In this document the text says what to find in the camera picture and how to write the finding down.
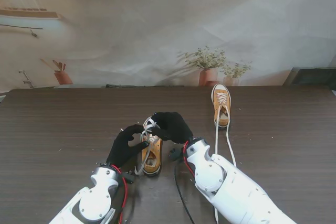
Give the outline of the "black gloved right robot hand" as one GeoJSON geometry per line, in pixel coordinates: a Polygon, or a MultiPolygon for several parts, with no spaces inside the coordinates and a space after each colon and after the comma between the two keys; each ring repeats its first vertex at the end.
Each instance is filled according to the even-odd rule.
{"type": "Polygon", "coordinates": [[[151,116],[151,120],[155,126],[149,128],[149,132],[163,141],[184,144],[193,139],[192,131],[177,112],[157,112],[151,116]]]}

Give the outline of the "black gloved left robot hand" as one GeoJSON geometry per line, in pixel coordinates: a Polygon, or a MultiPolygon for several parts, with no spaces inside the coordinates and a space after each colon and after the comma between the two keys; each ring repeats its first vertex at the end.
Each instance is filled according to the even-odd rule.
{"type": "Polygon", "coordinates": [[[135,146],[129,146],[129,142],[134,140],[133,135],[140,134],[143,130],[143,126],[134,124],[121,131],[113,142],[110,153],[106,159],[106,164],[108,166],[114,165],[117,168],[121,168],[128,160],[147,148],[149,143],[146,141],[135,146]]]}

